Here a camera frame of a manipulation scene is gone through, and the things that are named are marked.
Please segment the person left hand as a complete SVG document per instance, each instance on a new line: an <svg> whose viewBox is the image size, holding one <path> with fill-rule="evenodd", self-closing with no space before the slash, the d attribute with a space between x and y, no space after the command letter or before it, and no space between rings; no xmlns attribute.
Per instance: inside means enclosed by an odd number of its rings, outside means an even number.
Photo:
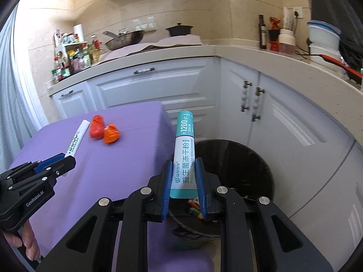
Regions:
<svg viewBox="0 0 363 272"><path fill-rule="evenodd" d="M23 224L21 236L14 235L8 231L1 230L7 242L13 248L20 248L22 246L26 249L26 256L30 261L38 260L40 258L40 248L35 238L33 229L29 220Z"/></svg>

